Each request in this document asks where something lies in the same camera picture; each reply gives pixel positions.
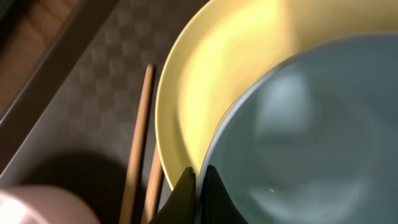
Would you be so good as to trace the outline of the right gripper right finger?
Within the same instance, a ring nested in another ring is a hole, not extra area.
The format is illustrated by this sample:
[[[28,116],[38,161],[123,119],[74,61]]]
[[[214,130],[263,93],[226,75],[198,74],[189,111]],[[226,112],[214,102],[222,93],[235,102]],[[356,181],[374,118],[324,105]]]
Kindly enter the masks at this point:
[[[208,166],[201,191],[201,223],[248,224],[234,206],[215,166]]]

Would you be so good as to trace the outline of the light blue bowl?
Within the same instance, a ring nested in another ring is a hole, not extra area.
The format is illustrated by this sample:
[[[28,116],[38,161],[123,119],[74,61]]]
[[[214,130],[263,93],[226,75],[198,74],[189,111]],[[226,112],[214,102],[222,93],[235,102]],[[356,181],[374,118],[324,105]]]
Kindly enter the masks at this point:
[[[396,223],[397,34],[278,64],[225,114],[210,167],[249,223]]]

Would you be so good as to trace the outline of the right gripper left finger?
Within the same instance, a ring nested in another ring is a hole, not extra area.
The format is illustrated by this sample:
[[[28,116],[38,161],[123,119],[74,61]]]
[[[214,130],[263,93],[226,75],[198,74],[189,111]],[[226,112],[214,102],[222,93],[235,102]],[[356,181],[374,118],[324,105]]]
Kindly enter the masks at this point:
[[[149,224],[193,224],[196,206],[196,177],[192,167],[182,172],[169,199]]]

